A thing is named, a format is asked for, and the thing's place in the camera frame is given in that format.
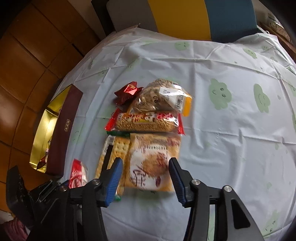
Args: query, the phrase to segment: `white tablecloth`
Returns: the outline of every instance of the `white tablecloth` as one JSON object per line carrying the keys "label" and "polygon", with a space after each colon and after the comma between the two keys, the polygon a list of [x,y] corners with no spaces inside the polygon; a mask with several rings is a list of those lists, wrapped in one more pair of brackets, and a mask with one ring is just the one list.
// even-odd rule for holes
{"label": "white tablecloth", "polygon": [[[295,67],[269,34],[230,44],[139,28],[109,36],[56,92],[71,83],[83,91],[62,180],[69,178],[74,158],[94,178],[116,90],[131,81],[145,87],[157,78],[173,80],[193,97],[191,114],[183,118],[181,167],[208,186],[232,186],[265,239],[279,240],[296,215]],[[110,241],[183,240],[189,216],[175,193],[127,188],[121,201],[102,212]],[[213,219],[211,212],[209,240]]]}

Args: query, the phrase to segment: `red and white packet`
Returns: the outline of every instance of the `red and white packet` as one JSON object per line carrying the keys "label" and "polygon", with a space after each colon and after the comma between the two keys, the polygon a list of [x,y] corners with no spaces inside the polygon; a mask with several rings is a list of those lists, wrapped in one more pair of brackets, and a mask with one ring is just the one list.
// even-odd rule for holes
{"label": "red and white packet", "polygon": [[69,188],[82,187],[88,183],[88,170],[83,163],[74,159],[72,164],[71,175],[69,179]]}

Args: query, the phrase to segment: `red snack packet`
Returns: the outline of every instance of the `red snack packet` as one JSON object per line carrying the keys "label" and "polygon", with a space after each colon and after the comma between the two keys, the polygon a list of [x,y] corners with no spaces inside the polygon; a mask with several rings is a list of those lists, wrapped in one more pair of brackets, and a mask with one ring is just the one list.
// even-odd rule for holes
{"label": "red snack packet", "polygon": [[69,188],[82,187],[88,183],[88,170],[81,161],[74,159],[71,175],[69,179]]}
{"label": "red snack packet", "polygon": [[141,91],[143,87],[137,88],[137,82],[132,81],[122,87],[120,90],[114,92],[114,94],[118,97],[116,99],[116,104],[117,105],[122,105],[124,104],[128,99],[132,98],[135,96],[136,93]]}

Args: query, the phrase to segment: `bag of seeds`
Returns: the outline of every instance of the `bag of seeds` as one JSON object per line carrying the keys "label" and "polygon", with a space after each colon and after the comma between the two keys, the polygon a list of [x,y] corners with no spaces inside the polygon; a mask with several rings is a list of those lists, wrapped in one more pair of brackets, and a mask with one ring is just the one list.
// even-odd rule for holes
{"label": "bag of seeds", "polygon": [[105,127],[106,131],[174,132],[184,134],[181,115],[175,111],[150,111],[131,114],[116,109]]}
{"label": "bag of seeds", "polygon": [[179,135],[131,133],[125,186],[151,191],[174,191],[168,162],[172,157],[178,158],[180,145]]}
{"label": "bag of seeds", "polygon": [[144,88],[131,104],[129,113],[176,111],[188,116],[192,97],[177,83],[157,79]]}

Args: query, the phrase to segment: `snack package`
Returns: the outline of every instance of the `snack package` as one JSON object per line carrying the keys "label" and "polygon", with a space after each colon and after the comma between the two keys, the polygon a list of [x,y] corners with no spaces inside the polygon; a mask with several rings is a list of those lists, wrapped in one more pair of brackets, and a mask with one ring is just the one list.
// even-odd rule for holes
{"label": "snack package", "polygon": [[188,116],[191,101],[192,97],[177,83],[157,79],[147,85],[135,98],[129,112],[177,111]]}
{"label": "snack package", "polygon": [[50,139],[48,140],[47,142],[47,145],[46,145],[46,151],[45,151],[45,156],[41,158],[41,160],[38,162],[37,164],[37,169],[40,169],[42,167],[45,166],[45,164],[47,163],[47,157],[48,157],[48,152],[49,152],[49,147],[50,147],[50,143],[52,141],[52,136],[50,137]]}
{"label": "snack package", "polygon": [[127,85],[123,86],[120,90],[114,92],[114,94],[117,96],[116,104],[122,105],[127,100],[133,98],[136,96],[136,93],[141,91],[143,87],[137,88],[137,82],[132,81],[128,83]]}
{"label": "snack package", "polygon": [[168,162],[179,156],[181,136],[131,133],[126,187],[174,191]]}
{"label": "snack package", "polygon": [[88,183],[88,170],[81,161],[74,159],[71,175],[69,179],[69,188],[82,187]]}
{"label": "snack package", "polygon": [[116,109],[108,121],[106,131],[175,132],[184,134],[181,115],[175,111],[150,111],[146,113],[122,113]]}
{"label": "snack package", "polygon": [[99,178],[102,170],[110,169],[115,158],[120,157],[123,161],[123,173],[119,181],[115,199],[120,200],[120,196],[124,191],[124,183],[126,179],[126,158],[128,155],[128,149],[130,145],[130,139],[124,137],[115,137],[109,135],[105,141],[98,167],[96,169],[95,178]]}

